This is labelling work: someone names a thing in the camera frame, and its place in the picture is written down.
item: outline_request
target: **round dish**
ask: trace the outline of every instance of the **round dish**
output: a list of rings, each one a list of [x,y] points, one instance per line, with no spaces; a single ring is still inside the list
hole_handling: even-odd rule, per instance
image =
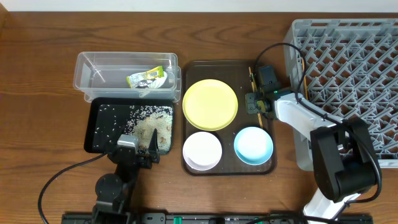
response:
[[[267,132],[261,128],[242,129],[235,137],[236,155],[249,165],[261,165],[271,158],[274,144]]]
[[[185,140],[182,156],[185,162],[196,170],[209,170],[217,165],[223,153],[216,136],[207,132],[192,134]]]
[[[202,80],[185,93],[182,110],[194,127],[217,131],[229,125],[238,112],[238,99],[227,84],[219,80]]]

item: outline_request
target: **white plastic crate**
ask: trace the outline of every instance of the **white plastic crate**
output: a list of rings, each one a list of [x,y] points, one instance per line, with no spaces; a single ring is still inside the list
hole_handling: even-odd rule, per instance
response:
[[[305,54],[308,100],[331,114],[364,119],[380,166],[398,167],[398,19],[296,20],[284,42]],[[284,54],[296,88],[301,59],[290,47]],[[312,170],[308,140],[294,130],[294,141],[297,164]]]

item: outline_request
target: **baking tray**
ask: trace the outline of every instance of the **baking tray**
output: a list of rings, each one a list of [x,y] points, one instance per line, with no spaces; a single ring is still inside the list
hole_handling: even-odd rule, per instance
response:
[[[141,119],[149,117],[151,111],[143,113],[143,108],[152,108],[153,106],[168,109],[171,114],[171,135],[166,141],[170,141],[170,147],[160,150],[160,154],[167,154],[172,147],[173,139],[173,125],[174,125],[174,105],[170,100],[142,100],[142,99],[128,99],[128,98],[96,98],[91,103],[90,115],[88,118],[86,138],[84,148],[86,152],[90,153],[104,153],[103,146],[115,134],[120,133],[121,128],[124,127],[123,133],[130,134],[131,126],[136,125],[134,122],[131,125],[126,124],[127,121],[135,121],[138,116]],[[162,137],[158,129],[158,143]],[[153,130],[149,131],[149,136],[152,137]]]
[[[246,93],[253,92],[249,77],[249,67],[253,63],[251,60],[194,61],[186,66],[182,88],[184,93],[190,86],[200,80],[216,79],[225,82],[235,91],[239,105],[238,113],[231,124],[221,130],[210,132],[220,140],[223,147],[221,160],[214,168],[206,171],[192,169],[185,163],[181,155],[182,167],[190,175],[264,175],[275,169],[277,165],[275,141],[271,158],[259,166],[251,166],[242,162],[234,151],[234,139],[240,130],[250,126],[260,128],[257,114],[248,114],[246,112],[244,98]],[[274,140],[272,121],[261,119],[264,130]],[[183,118],[182,129],[182,145],[190,135],[202,131],[192,126],[185,117]]]

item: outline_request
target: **clear plastic container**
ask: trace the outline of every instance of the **clear plastic container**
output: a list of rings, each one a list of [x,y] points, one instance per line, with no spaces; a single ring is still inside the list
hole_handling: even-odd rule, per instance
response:
[[[130,88],[126,77],[163,66],[165,83],[156,89]],[[97,97],[163,99],[181,97],[181,69],[173,53],[82,52],[77,57],[73,87],[91,102]]]

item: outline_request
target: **black cable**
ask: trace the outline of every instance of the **black cable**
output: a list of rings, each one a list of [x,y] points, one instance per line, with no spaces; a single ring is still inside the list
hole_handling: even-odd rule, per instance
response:
[[[47,189],[47,187],[49,187],[49,185],[51,184],[51,182],[53,182],[53,180],[55,180],[59,175],[63,174],[64,172],[66,172],[66,171],[68,171],[68,170],[70,170],[70,169],[73,169],[73,168],[75,168],[75,167],[82,166],[82,165],[85,165],[85,164],[87,164],[87,163],[91,163],[91,162],[93,162],[93,161],[95,161],[95,160],[97,160],[97,159],[99,159],[99,158],[102,158],[102,157],[105,156],[105,155],[106,155],[106,154],[101,154],[101,155],[99,155],[99,156],[97,156],[97,157],[94,157],[94,158],[92,158],[92,159],[89,159],[89,160],[87,160],[87,161],[79,162],[78,164],[75,164],[75,165],[72,165],[72,166],[70,166],[70,167],[67,167],[67,168],[61,170],[60,172],[58,172],[57,174],[55,174],[53,177],[51,177],[51,179],[50,179],[49,181],[47,181],[47,183],[44,185],[42,191],[40,192],[39,199],[38,199],[38,201],[37,201],[37,208],[39,209],[40,217],[43,219],[43,222],[44,222],[45,224],[49,224],[49,221],[47,221],[47,219],[45,218],[44,213],[43,213],[42,199],[43,199],[43,195],[44,195],[45,190]]]
[[[298,81],[297,89],[294,90],[295,98],[296,98],[297,102],[300,103],[300,104],[301,104],[304,108],[306,108],[307,110],[311,111],[312,113],[315,113],[316,115],[322,117],[323,119],[326,119],[326,120],[328,120],[328,121],[330,121],[330,122],[332,122],[332,123],[335,123],[335,124],[336,124],[337,126],[339,126],[340,128],[343,128],[344,131],[346,131],[346,132],[347,132],[347,133],[348,133],[348,134],[349,134],[361,147],[363,147],[363,148],[365,149],[366,155],[371,159],[371,164],[372,164],[374,173],[375,173],[375,175],[376,175],[377,190],[376,190],[376,192],[374,193],[374,195],[373,195],[372,197],[369,197],[369,198],[366,198],[366,199],[361,199],[361,200],[349,200],[349,201],[345,202],[344,205],[343,205],[343,207],[341,208],[341,210],[332,218],[332,220],[335,220],[336,218],[338,218],[338,217],[341,215],[341,213],[343,213],[343,210],[344,210],[346,207],[349,207],[349,205],[350,205],[351,203],[365,203],[365,202],[371,202],[371,201],[375,200],[375,199],[380,195],[380,193],[381,193],[381,187],[382,187],[380,167],[377,166],[377,164],[376,164],[376,159],[373,158],[373,156],[372,156],[372,154],[371,154],[371,153],[372,153],[371,149],[370,149],[367,145],[365,145],[365,143],[362,142],[362,140],[359,138],[358,135],[356,135],[355,133],[353,133],[352,130],[350,130],[349,128],[347,128],[344,124],[341,124],[339,121],[336,121],[336,120],[334,120],[334,119],[332,119],[332,118],[329,118],[329,117],[328,117],[328,113],[325,112],[325,114],[322,114],[322,113],[319,113],[317,110],[315,110],[315,109],[309,107],[309,105],[306,105],[306,104],[302,101],[302,99],[299,97],[300,87],[301,87],[301,85],[302,85],[302,83],[303,83],[303,81],[304,81],[305,74],[306,74],[306,72],[307,72],[307,61],[306,61],[306,59],[305,59],[305,56],[304,56],[303,52],[302,52],[298,47],[296,47],[296,46],[294,46],[294,45],[292,45],[292,44],[289,44],[289,43],[276,43],[276,44],[272,44],[271,46],[269,46],[269,47],[267,47],[266,49],[264,49],[264,50],[257,56],[257,59],[256,59],[256,61],[254,62],[254,72],[257,73],[257,67],[258,67],[258,62],[259,62],[260,57],[261,57],[267,50],[269,50],[269,49],[271,49],[271,48],[273,48],[273,47],[276,47],[276,46],[281,46],[281,45],[286,45],[286,46],[289,46],[289,47],[294,48],[294,49],[300,54],[300,57],[301,57],[302,60],[303,60],[303,66],[304,66],[303,73],[302,73],[302,76],[301,76],[300,80]]]
[[[264,221],[269,221],[269,220],[288,220],[288,219],[293,219],[293,220],[300,220],[304,223],[307,221],[314,221],[314,222],[322,222],[322,223],[327,223],[327,224],[340,224],[341,222],[335,221],[335,220],[330,220],[327,218],[319,218],[319,217],[311,217],[311,216],[305,216],[305,215],[273,215],[273,216],[267,216],[263,218],[258,218],[253,221],[247,222],[246,224],[256,224],[259,222],[264,222]]]

